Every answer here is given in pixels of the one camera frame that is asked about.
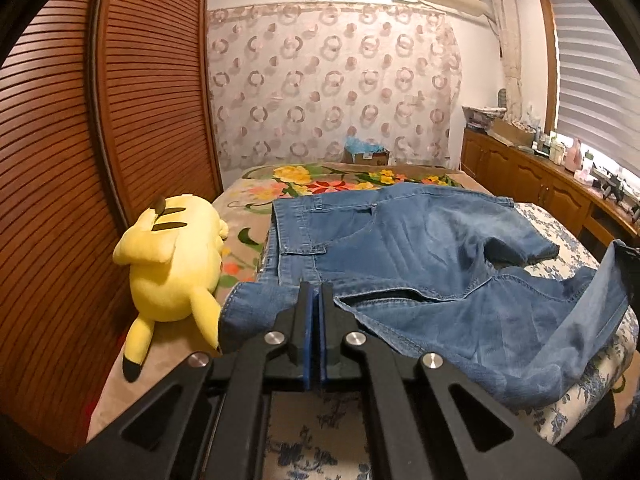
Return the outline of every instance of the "floral bedsheet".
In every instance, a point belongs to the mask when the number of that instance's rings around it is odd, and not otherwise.
[[[302,194],[375,189],[403,181],[483,190],[464,173],[437,173],[412,171],[409,177],[396,168],[345,164],[267,166],[249,170],[214,202],[229,225],[216,298],[223,304],[237,282],[255,279],[273,200]],[[556,259],[527,267],[533,275],[568,278],[580,266],[597,267],[597,261],[583,245],[547,211],[527,203],[518,203],[516,208],[536,229],[560,246]],[[637,339],[638,320],[628,309],[606,348],[590,361],[583,377],[562,399],[517,415],[540,437],[549,443],[558,443],[621,377],[631,362]],[[196,350],[213,353],[191,318],[175,324],[159,324],[139,380],[126,383],[120,371],[121,358],[114,363],[92,415],[89,438]],[[265,480],[369,480],[359,396],[274,395],[263,471]]]

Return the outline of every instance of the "jeans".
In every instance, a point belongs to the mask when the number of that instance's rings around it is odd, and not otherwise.
[[[225,302],[225,352],[331,282],[335,303],[408,356],[437,352],[504,405],[545,406],[582,375],[628,306],[612,242],[567,280],[520,266],[558,254],[509,198],[395,184],[276,200],[263,270]]]

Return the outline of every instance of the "cabinet door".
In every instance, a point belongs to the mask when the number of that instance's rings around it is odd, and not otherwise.
[[[524,158],[513,161],[511,196],[516,202],[540,204],[548,173]]]
[[[460,165],[471,178],[476,178],[480,168],[480,159],[482,158],[481,134],[473,132],[465,132],[465,139],[462,143],[462,154],[460,156]]]
[[[541,205],[577,236],[587,216],[590,202],[569,184],[552,179],[545,184]]]
[[[489,143],[484,147],[481,167],[476,180],[495,196],[510,196],[511,182],[511,161],[507,147],[491,146]]]

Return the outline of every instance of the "blue and white floral fabric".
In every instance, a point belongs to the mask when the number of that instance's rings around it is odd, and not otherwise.
[[[547,211],[533,204],[517,210],[560,246],[554,260],[527,267],[534,276],[563,279],[598,263]],[[558,443],[609,391],[629,366],[638,320],[626,311],[617,332],[589,362],[580,381],[549,406],[517,413],[540,437]],[[357,394],[280,393],[273,398],[264,480],[369,480],[367,441]]]

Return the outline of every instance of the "zebra blind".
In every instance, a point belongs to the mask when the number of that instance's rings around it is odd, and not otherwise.
[[[640,75],[588,0],[551,0],[558,40],[558,126],[640,174]]]

